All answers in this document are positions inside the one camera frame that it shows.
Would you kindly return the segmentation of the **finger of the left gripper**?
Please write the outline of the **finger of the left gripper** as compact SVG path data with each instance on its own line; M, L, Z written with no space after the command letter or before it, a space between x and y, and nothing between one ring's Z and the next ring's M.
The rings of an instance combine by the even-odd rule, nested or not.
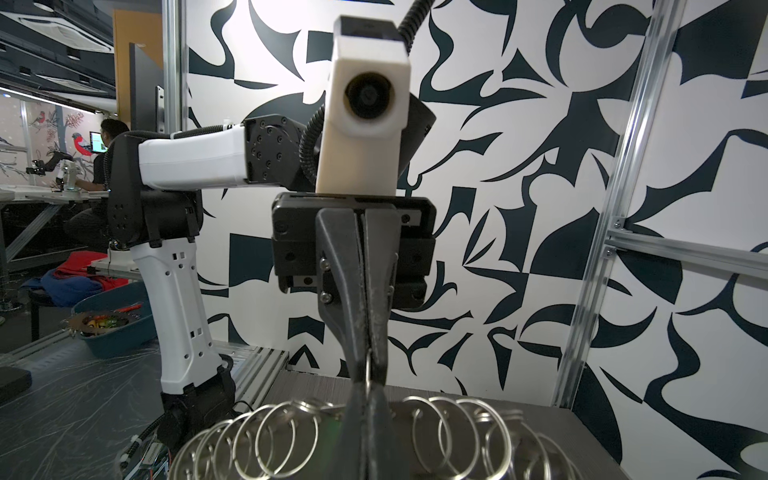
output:
M369 209L363 215L363 253L370 378L385 384L388 370L387 323L397 270L400 217L394 208Z
M368 326L357 217L351 209L323 208L315 228L318 311L342 347L350 379L363 382Z

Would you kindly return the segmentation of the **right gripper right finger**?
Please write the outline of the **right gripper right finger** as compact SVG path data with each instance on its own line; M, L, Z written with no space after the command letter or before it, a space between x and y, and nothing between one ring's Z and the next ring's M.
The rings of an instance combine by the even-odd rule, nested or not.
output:
M371 386L367 397L367 478L409 478L409 465L398 444L392 412L378 384Z

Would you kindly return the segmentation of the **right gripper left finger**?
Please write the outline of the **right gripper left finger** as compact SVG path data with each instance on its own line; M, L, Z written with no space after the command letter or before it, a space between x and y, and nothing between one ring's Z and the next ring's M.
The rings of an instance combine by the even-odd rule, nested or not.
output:
M355 383L343 410L341 429L326 471L327 479L358 480L366 478L366 406L365 386L362 383Z

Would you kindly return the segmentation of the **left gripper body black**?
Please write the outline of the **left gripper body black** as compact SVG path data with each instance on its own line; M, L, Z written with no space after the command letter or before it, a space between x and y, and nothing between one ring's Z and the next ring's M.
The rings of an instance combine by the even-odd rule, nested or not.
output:
M436 244L433 233L436 208L426 198L321 196L282 193L272 205L274 272L284 293L318 290L316 257L317 214L324 208L354 213L391 207L400 228L393 307L415 309L425 302L426 276Z

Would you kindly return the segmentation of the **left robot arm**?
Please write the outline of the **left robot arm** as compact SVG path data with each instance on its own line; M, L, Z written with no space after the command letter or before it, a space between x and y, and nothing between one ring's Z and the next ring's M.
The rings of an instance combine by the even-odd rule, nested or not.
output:
M231 417L235 383L213 350L196 271L205 163L232 161L236 185L284 191L272 208L274 271L282 291L308 278L320 315L340 342L355 386L351 426L371 451L385 428L387 324L395 309L422 305L436 210L425 198L318 195L299 160L302 124L280 115L163 135L130 131L107 152L108 221L130 249L149 295L160 343L164 412L159 440L177 454L195 435Z

